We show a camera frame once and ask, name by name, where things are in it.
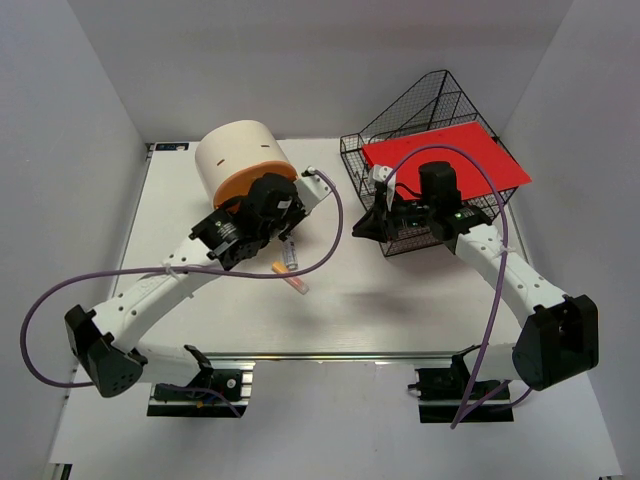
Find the clear blue-capped spray bottle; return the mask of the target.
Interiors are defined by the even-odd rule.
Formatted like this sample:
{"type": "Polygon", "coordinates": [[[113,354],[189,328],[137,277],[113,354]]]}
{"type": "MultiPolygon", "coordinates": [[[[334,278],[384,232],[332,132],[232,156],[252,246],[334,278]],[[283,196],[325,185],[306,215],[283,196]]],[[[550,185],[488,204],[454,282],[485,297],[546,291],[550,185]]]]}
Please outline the clear blue-capped spray bottle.
{"type": "Polygon", "coordinates": [[[287,240],[282,244],[283,262],[288,270],[296,271],[298,269],[298,258],[296,247],[293,241],[287,240]]]}

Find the orange highlighter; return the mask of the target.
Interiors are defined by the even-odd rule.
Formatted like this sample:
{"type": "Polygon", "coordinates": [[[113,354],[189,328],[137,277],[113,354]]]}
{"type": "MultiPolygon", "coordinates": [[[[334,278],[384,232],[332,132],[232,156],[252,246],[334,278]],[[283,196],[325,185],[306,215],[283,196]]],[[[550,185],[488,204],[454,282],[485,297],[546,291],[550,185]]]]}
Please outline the orange highlighter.
{"type": "Polygon", "coordinates": [[[273,262],[271,269],[274,274],[279,275],[288,285],[293,287],[298,293],[305,295],[309,291],[309,286],[298,276],[287,276],[289,268],[281,262],[273,262]]]}

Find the round cream drawer organizer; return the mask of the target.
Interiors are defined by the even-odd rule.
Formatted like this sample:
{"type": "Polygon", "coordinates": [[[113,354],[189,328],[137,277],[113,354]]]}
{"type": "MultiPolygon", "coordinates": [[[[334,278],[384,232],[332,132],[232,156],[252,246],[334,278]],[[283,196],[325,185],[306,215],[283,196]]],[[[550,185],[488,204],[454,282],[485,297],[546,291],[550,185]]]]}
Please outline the round cream drawer organizer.
{"type": "Polygon", "coordinates": [[[241,120],[208,133],[195,150],[195,165],[214,209],[249,192],[267,173],[290,181],[297,171],[271,131],[261,122],[241,120]]]}

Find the red folder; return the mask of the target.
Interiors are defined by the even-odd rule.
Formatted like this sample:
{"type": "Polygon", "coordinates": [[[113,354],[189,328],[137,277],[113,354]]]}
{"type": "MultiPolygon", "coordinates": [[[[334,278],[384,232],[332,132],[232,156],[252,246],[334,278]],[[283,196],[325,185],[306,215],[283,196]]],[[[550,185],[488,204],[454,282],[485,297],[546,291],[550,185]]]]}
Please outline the red folder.
{"type": "MultiPolygon", "coordinates": [[[[525,170],[477,122],[371,143],[363,147],[363,153],[369,166],[393,168],[413,150],[436,144],[455,147],[469,154],[486,171],[499,191],[531,182],[531,177],[525,170]]],[[[491,193],[484,177],[469,161],[455,152],[433,149],[414,155],[396,174],[396,180],[401,185],[399,195],[403,199],[417,198],[420,192],[419,166],[436,161],[446,161],[455,169],[457,186],[464,200],[491,193]]]]}

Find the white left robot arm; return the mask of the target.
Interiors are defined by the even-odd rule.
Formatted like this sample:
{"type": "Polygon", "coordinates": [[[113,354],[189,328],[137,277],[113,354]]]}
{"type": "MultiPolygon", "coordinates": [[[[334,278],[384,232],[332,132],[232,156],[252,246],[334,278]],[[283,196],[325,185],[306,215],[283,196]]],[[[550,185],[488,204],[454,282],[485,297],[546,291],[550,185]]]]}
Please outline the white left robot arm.
{"type": "Polygon", "coordinates": [[[90,310],[69,310],[65,323],[72,351],[100,395],[112,398],[146,381],[176,385],[191,399],[205,396],[213,368],[198,349],[143,345],[142,337],[213,280],[200,268],[228,272],[256,256],[273,238],[289,233],[316,205],[311,189],[319,183],[310,174],[295,181],[264,174],[246,194],[224,201],[197,223],[166,258],[160,273],[143,276],[90,310]]]}

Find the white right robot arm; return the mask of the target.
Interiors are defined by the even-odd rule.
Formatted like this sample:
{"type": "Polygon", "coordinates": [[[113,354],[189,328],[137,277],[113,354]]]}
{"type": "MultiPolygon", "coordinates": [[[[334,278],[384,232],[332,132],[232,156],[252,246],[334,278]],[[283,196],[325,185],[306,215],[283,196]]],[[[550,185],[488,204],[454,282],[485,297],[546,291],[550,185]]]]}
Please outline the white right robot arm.
{"type": "Polygon", "coordinates": [[[476,270],[517,319],[516,342],[459,353],[451,374],[453,390],[472,399],[488,381],[520,380],[535,391],[595,368],[599,363],[598,309],[586,295],[572,297],[509,250],[485,212],[463,201],[455,170],[447,162],[419,168],[420,193],[405,200],[395,192],[390,168],[369,173],[373,204],[352,234],[380,243],[404,228],[425,227],[456,257],[476,270]]]}

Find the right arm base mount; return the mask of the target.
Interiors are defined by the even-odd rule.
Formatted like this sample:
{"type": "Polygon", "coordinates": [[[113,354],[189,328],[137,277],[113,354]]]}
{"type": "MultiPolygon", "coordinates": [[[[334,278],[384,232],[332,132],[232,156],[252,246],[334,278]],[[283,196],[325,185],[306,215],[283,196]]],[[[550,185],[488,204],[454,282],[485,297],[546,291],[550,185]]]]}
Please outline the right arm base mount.
{"type": "MultiPolygon", "coordinates": [[[[407,386],[418,401],[421,424],[450,424],[460,406],[464,387],[449,368],[421,368],[416,381],[407,386]]],[[[467,414],[462,423],[508,423],[514,421],[509,387],[467,414]]]]}

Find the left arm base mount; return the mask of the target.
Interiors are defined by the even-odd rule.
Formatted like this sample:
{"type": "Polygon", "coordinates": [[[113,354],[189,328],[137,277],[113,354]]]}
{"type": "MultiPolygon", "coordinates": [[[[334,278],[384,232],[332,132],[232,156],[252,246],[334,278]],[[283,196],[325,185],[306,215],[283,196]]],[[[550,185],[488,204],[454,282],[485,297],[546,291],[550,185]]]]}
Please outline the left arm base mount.
{"type": "Polygon", "coordinates": [[[249,404],[253,371],[215,368],[209,380],[190,387],[154,385],[148,417],[240,419],[249,404]]]}

